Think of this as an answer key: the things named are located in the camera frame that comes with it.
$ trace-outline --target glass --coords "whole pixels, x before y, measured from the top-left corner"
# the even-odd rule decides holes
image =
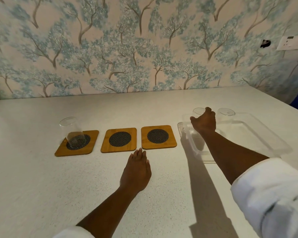
[[[204,112],[205,112],[205,108],[195,108],[193,109],[192,116],[195,118],[198,118],[199,116],[204,114]]]
[[[230,131],[235,112],[229,108],[219,108],[216,113],[216,127],[219,133],[225,137]]]
[[[60,121],[63,136],[66,137],[69,145],[72,148],[79,148],[86,143],[85,136],[80,128],[77,118],[68,117]]]

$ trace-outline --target speckled countertop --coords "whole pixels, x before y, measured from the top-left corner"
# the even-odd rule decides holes
[[[282,158],[298,169],[298,110],[250,87],[0,100],[0,237],[52,237],[75,225],[115,191],[129,156],[100,153],[106,130],[135,127],[140,147],[141,127],[165,124],[178,146],[147,152],[152,178],[114,237],[257,237],[218,166],[180,140],[182,114],[205,106],[255,115],[293,148]],[[100,131],[91,154],[54,157],[68,116]]]

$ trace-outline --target wallpaper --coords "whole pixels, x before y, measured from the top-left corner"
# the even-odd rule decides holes
[[[290,102],[284,35],[298,0],[0,0],[0,99],[250,85]]]

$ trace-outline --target white switch plate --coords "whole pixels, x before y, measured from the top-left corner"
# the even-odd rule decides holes
[[[283,36],[279,42],[277,50],[298,49],[298,36]]]

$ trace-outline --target white shirt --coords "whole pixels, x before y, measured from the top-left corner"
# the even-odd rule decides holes
[[[298,171],[279,158],[263,160],[231,186],[246,220],[263,238],[298,238]],[[54,238],[94,238],[81,227],[70,227]]]

